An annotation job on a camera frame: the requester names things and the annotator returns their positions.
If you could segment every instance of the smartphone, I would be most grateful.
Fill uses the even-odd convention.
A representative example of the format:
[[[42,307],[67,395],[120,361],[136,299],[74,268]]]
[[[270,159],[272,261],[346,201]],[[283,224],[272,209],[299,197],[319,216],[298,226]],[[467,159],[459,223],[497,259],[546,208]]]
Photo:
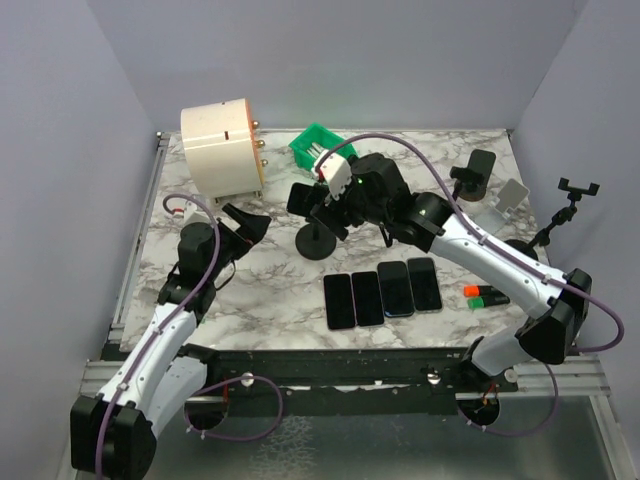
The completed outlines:
[[[404,262],[382,262],[378,264],[378,279],[382,306],[387,317],[413,315],[413,299],[409,272]]]
[[[495,163],[496,154],[493,152],[487,152],[486,150],[474,150],[471,152],[467,168],[472,172],[481,174],[483,181],[473,191],[469,191],[466,186],[463,186],[462,190],[460,190],[460,198],[468,202],[478,202],[482,200],[487,194],[487,185],[489,185],[489,179],[491,178],[491,172],[493,171]]]
[[[431,258],[410,258],[407,260],[413,304],[418,312],[439,312],[442,297],[436,277],[436,266]]]
[[[352,273],[351,285],[358,326],[375,327],[384,324],[378,274],[376,272]]]
[[[326,275],[324,283],[324,303],[327,310],[329,330],[344,330],[356,326],[353,307],[351,277],[346,273]]]

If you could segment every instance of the white wall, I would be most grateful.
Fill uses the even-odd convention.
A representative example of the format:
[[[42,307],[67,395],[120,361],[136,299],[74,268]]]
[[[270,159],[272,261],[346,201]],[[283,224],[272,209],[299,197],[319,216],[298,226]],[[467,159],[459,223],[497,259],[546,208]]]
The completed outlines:
[[[155,129],[84,0],[5,2],[0,52],[0,478],[51,479]]]
[[[560,176],[587,186],[571,224],[552,234],[550,255],[565,269],[593,276],[595,295],[615,307],[627,326],[623,343],[602,354],[617,411],[640,470],[640,2],[591,0],[516,128],[513,144],[538,221],[544,223],[565,195]],[[611,340],[612,321],[594,307],[582,345]]]
[[[158,129],[515,127],[586,0],[87,0]]]

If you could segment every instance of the marble tabletop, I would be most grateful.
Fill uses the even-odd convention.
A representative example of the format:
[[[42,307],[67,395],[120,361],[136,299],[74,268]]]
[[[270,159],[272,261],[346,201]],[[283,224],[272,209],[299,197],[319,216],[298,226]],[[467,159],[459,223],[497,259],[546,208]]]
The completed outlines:
[[[346,241],[338,242],[335,252],[326,260],[314,262],[302,258],[296,251],[294,239],[304,219],[285,210],[291,184],[313,182],[309,172],[295,165],[287,146],[299,133],[295,130],[259,133],[258,138],[266,142],[261,157],[269,162],[264,169],[263,198],[247,194],[224,199],[248,212],[268,214],[273,220],[264,240],[237,262],[235,278],[218,292],[190,343],[217,349],[256,350],[463,347],[480,335],[496,333],[524,320],[524,313],[514,304],[469,310],[462,289],[465,285],[483,282],[464,268],[434,256],[444,305],[441,312],[387,318],[383,326],[375,328],[329,331],[324,311],[324,275],[375,270],[382,261],[406,260],[424,254],[400,244],[387,249],[378,228],[364,225],[351,229]],[[362,132],[336,133],[348,138]],[[397,135],[424,152],[450,188],[453,181],[448,178],[449,170],[454,165],[465,166],[472,150],[489,150],[497,155],[485,199],[477,203],[460,202],[472,218],[487,208],[488,200],[509,178],[522,181],[503,130],[421,131]],[[412,191],[440,193],[429,171],[400,145],[374,139],[359,141],[355,148],[360,155],[381,152],[396,160]],[[179,133],[174,134],[169,143],[132,300],[124,309],[123,351],[131,351],[142,336],[152,317],[158,291],[177,261],[182,223],[167,215],[161,206],[162,198],[172,192],[197,193]],[[226,218],[220,207],[214,213],[223,220]],[[496,236],[529,239],[536,230],[533,212],[525,200]],[[544,252],[539,254],[546,262]]]

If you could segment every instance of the wire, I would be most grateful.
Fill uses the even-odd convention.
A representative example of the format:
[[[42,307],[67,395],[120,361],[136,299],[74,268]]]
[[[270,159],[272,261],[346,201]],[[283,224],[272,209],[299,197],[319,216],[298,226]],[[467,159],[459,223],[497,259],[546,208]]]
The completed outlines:
[[[157,332],[161,332],[164,329],[164,327],[166,327],[169,324],[169,322],[171,322],[180,312],[182,312],[184,307],[193,299],[193,297],[195,297],[197,295],[197,293],[200,291],[200,289],[204,286],[204,284],[206,283],[207,279],[211,275],[211,272],[213,271],[213,267],[215,266],[215,264],[216,264],[216,262],[218,260],[218,254],[220,253],[220,229],[218,228],[218,223],[216,222],[216,219],[213,216],[213,213],[211,212],[211,210],[209,210],[207,205],[204,204],[203,202],[201,202],[200,200],[198,200],[198,199],[196,199],[194,197],[191,197],[189,195],[185,195],[185,194],[182,194],[182,193],[171,193],[171,194],[167,195],[164,198],[164,200],[162,201],[163,208],[167,212],[169,212],[171,214],[173,214],[176,211],[176,209],[170,209],[167,206],[167,203],[168,203],[169,200],[174,199],[174,198],[181,198],[183,200],[187,200],[189,202],[192,202],[192,203],[196,204],[198,207],[200,207],[202,209],[202,211],[204,211],[204,213],[207,215],[207,217],[209,217],[209,221],[211,222],[211,227],[213,228],[213,232],[214,232],[213,255],[211,256],[211,262],[209,263],[209,266],[207,267],[207,270],[204,272],[204,274],[202,275],[202,278],[196,284],[196,286],[193,288],[191,293],[189,293],[189,295],[187,295],[184,298],[184,300],[182,302],[180,302],[180,304],[178,306],[176,306],[176,308],[169,315],[167,315],[167,317],[160,323],[160,325],[158,325],[158,329],[156,331],[154,331],[149,336],[149,338],[144,343],[144,345],[142,345],[142,347],[140,348],[140,351],[138,352],[138,355],[136,356],[136,358],[133,360],[133,362],[131,364],[131,368],[129,368],[129,370],[122,377],[122,382],[121,383],[125,384],[125,385],[128,384],[129,381],[131,380],[131,378],[135,375],[137,368],[142,363],[142,360],[144,359],[145,355],[149,351],[149,348],[151,348],[151,345],[153,345],[154,341],[159,336],[159,333],[157,333]],[[106,409],[106,411],[104,413],[104,416],[102,417],[102,423],[100,424],[100,429],[98,430],[98,440],[96,442],[96,458],[95,458],[95,471],[96,471],[96,479],[97,480],[103,480],[102,454],[103,454],[103,449],[104,449],[104,440],[105,440],[105,436],[107,434],[107,427],[109,426],[109,420],[111,419],[111,415],[113,414],[113,410],[114,410],[114,408],[115,408],[115,406],[116,406],[116,404],[117,404],[122,392],[123,392],[123,390],[118,388],[116,390],[116,392],[114,393],[113,397],[111,398],[111,401],[107,405],[107,409]]]
[[[280,422],[282,421],[282,416],[284,414],[284,400],[282,399],[282,393],[280,392],[280,389],[278,388],[278,386],[272,381],[269,380],[266,377],[260,377],[257,375],[253,375],[253,376],[243,376],[243,377],[235,377],[235,378],[230,378],[229,380],[224,380],[223,382],[220,383],[216,383],[215,385],[211,385],[210,387],[206,387],[203,388],[202,390],[194,393],[194,395],[203,395],[205,393],[208,393],[212,390],[216,390],[218,388],[221,387],[225,387],[231,383],[237,383],[237,382],[241,382],[242,380],[258,380],[260,382],[264,382],[266,384],[268,384],[275,392],[276,392],[276,396],[278,397],[278,413],[276,415],[275,420],[273,421],[273,423],[271,424],[271,426],[269,428],[267,428],[264,432],[255,434],[255,435],[250,435],[247,437],[234,437],[234,436],[230,436],[230,435],[223,435],[221,433],[213,433],[210,432],[208,430],[198,430],[197,428],[195,428],[192,424],[191,424],[191,419],[189,419],[189,414],[186,412],[184,412],[184,420],[185,422],[187,422],[187,425],[189,425],[189,428],[187,429],[187,432],[194,430],[196,432],[198,432],[200,435],[205,436],[205,437],[209,437],[209,438],[215,438],[218,440],[225,440],[228,442],[253,442],[255,440],[260,440],[262,438],[265,438],[266,436],[268,436],[271,432],[273,432],[276,428],[278,428],[278,425],[280,425]]]
[[[551,422],[558,414],[558,407],[560,406],[560,392],[558,391],[558,380],[554,375],[551,367],[546,363],[543,363],[544,367],[549,372],[549,376],[551,377],[551,383],[553,383],[553,405],[551,406],[551,411],[547,418],[545,418],[540,425],[537,427],[530,428],[528,430],[516,430],[514,432],[505,432],[503,430],[496,430],[495,428],[487,427],[485,425],[478,425],[477,423],[472,422],[469,418],[464,414],[460,407],[458,407],[458,415],[464,418],[467,421],[467,425],[473,427],[477,430],[482,430],[483,432],[491,433],[493,435],[498,435],[499,437],[508,437],[508,438],[518,438],[518,437],[528,437],[529,435],[535,435],[536,433],[540,433],[542,430],[551,425]]]
[[[446,184],[444,183],[444,180],[442,180],[442,177],[438,174],[438,172],[436,171],[435,167],[431,164],[431,162],[427,159],[427,157],[420,150],[418,150],[418,148],[416,146],[414,146],[413,144],[407,142],[406,140],[404,140],[402,138],[395,137],[393,135],[389,135],[388,133],[362,133],[360,135],[355,135],[355,136],[353,136],[351,138],[348,138],[344,142],[339,143],[335,147],[332,147],[331,149],[327,150],[326,152],[324,152],[324,155],[320,158],[320,160],[318,161],[318,164],[315,167],[316,168],[316,172],[320,171],[320,167],[322,166],[322,164],[327,160],[327,158],[329,158],[335,152],[337,152],[338,150],[340,150],[341,148],[343,148],[343,147],[345,147],[347,145],[350,145],[353,142],[357,142],[358,140],[364,140],[364,139],[367,139],[367,138],[382,138],[384,140],[390,140],[392,142],[399,143],[400,145],[403,145],[404,147],[406,147],[409,150],[411,150],[422,161],[422,163],[425,164],[425,166],[429,169],[429,171],[431,172],[431,174],[435,178],[436,182],[438,182],[438,185],[440,186],[440,188],[442,189],[443,193],[447,197],[447,200],[451,204],[451,208],[453,209],[454,213],[456,214],[456,216],[460,220],[460,223],[462,223],[462,225],[464,225],[467,228],[467,230],[473,236],[475,236],[477,239],[480,240],[482,238],[482,233],[477,231],[469,223],[469,221],[466,219],[466,217],[463,215],[462,210],[460,210],[460,207],[456,203],[455,199],[452,197],[451,192],[449,192],[449,189],[447,188]],[[514,255],[510,254],[509,252],[507,252],[506,250],[504,250],[503,248],[501,248],[497,244],[491,242],[490,240],[484,240],[484,244],[487,247],[489,247],[491,250],[493,250],[495,253],[500,255],[502,258],[510,261],[511,263],[513,263],[517,267],[521,268],[525,272],[530,273],[531,275],[533,275],[534,277],[536,277],[536,278],[538,278],[540,280],[547,281],[546,280],[546,276],[545,276],[544,273],[536,270],[534,267],[530,266],[526,262],[524,262],[524,261],[520,260],[519,258],[515,257]],[[620,316],[616,312],[613,311],[613,309],[611,309],[610,307],[605,305],[603,302],[601,302],[597,298],[591,296],[587,292],[583,292],[582,290],[579,290],[578,288],[573,287],[572,285],[568,285],[566,283],[562,283],[561,281],[556,280],[554,278],[548,279],[548,283],[550,283],[554,287],[558,287],[558,288],[564,289],[564,290],[566,290],[568,292],[573,293],[574,295],[579,296],[580,298],[583,298],[583,299],[587,300],[590,303],[593,303],[596,307],[598,307],[600,310],[602,310],[607,315],[609,315],[613,319],[613,321],[616,323],[616,326],[618,328],[618,332],[617,332],[615,338],[613,340],[611,340],[610,342],[605,343],[604,345],[596,346],[596,347],[576,348],[576,349],[573,350],[574,352],[578,352],[578,353],[603,352],[605,350],[609,350],[609,349],[615,347],[616,345],[618,345],[622,341],[622,339],[624,338],[624,323],[622,322],[622,319],[620,318]]]

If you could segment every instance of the black phone holder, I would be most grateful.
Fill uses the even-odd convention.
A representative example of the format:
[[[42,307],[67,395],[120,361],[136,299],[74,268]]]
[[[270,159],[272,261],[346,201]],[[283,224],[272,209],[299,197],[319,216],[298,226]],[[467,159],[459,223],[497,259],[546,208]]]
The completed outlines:
[[[524,253],[525,255],[538,260],[538,254],[535,252],[534,247],[548,246],[551,243],[551,238],[549,236],[551,230],[573,220],[574,215],[578,213],[578,207],[576,206],[576,203],[582,200],[583,195],[595,197],[598,194],[598,190],[600,190],[600,185],[592,182],[589,185],[589,188],[577,188],[570,186],[569,180],[567,180],[566,178],[560,178],[560,182],[558,183],[558,190],[569,192],[567,195],[567,199],[570,202],[569,206],[558,210],[556,214],[551,217],[551,223],[549,223],[549,225],[536,233],[536,235],[533,237],[533,239],[531,239],[529,243],[522,240],[512,239],[506,241],[507,245],[510,245],[516,250]]]

